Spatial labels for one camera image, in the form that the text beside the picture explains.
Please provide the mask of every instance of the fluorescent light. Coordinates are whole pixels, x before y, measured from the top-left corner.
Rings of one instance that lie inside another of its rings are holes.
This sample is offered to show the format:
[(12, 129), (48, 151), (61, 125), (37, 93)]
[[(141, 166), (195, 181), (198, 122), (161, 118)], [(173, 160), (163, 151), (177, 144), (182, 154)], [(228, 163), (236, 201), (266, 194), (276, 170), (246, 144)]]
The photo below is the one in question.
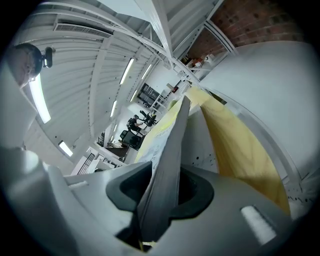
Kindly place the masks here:
[(117, 105), (117, 101), (115, 100), (115, 101), (113, 102), (113, 105), (112, 105), (110, 117), (112, 117), (112, 116), (114, 115), (116, 105)]
[(143, 76), (141, 77), (141, 80), (145, 78), (146, 74), (148, 73), (149, 69), (151, 68), (151, 64), (148, 66), (148, 68), (144, 71)]
[(132, 102), (132, 100), (134, 99), (134, 97), (136, 96), (138, 90), (135, 90), (134, 94), (132, 95), (132, 98), (130, 99), (130, 102)]
[(51, 117), (47, 109), (44, 93), (42, 92), (40, 74), (36, 76), (34, 81), (29, 82), (29, 86), (36, 109), (38, 110), (42, 122), (46, 124), (51, 119)]
[(73, 155), (72, 151), (68, 148), (67, 144), (63, 140), (61, 140), (58, 145), (69, 157)]
[(134, 63), (134, 60), (135, 60), (134, 58), (131, 58), (128, 62), (128, 65), (126, 65), (125, 71), (124, 71), (124, 73), (121, 77), (121, 80), (120, 80), (120, 85), (122, 85), (124, 83), (126, 76), (128, 75), (128, 72), (129, 72), (132, 64)]

